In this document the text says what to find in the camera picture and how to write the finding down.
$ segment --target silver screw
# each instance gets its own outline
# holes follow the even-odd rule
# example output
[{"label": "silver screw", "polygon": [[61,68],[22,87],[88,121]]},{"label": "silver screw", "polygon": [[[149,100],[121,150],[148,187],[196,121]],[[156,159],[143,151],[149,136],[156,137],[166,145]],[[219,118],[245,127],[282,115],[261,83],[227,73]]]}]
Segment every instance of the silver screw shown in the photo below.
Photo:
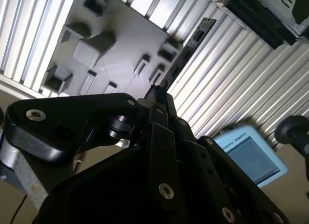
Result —
[{"label": "silver screw", "polygon": [[159,185],[159,192],[167,200],[172,200],[174,198],[173,189],[166,183]]},{"label": "silver screw", "polygon": [[276,212],[274,212],[274,215],[275,215],[275,217],[278,219],[278,221],[279,221],[281,224],[284,224],[284,220],[280,217],[279,214],[277,214]]},{"label": "silver screw", "polygon": [[132,100],[128,100],[127,102],[131,105],[135,105],[135,102],[133,102]]},{"label": "silver screw", "polygon": [[234,223],[235,222],[235,216],[232,213],[232,211],[230,211],[228,208],[223,207],[222,208],[222,214],[230,223]]},{"label": "silver screw", "polygon": [[210,139],[208,139],[208,138],[206,138],[206,142],[207,142],[207,144],[209,144],[209,146],[213,145],[213,142]]},{"label": "silver screw", "polygon": [[156,109],[159,113],[163,114],[163,111],[161,111],[159,108]]},{"label": "silver screw", "polygon": [[184,120],[181,120],[180,123],[181,123],[183,126],[187,126],[187,122],[184,121]]},{"label": "silver screw", "polygon": [[26,116],[29,120],[32,120],[35,122],[42,122],[46,119],[46,114],[37,109],[31,109],[27,111]]}]

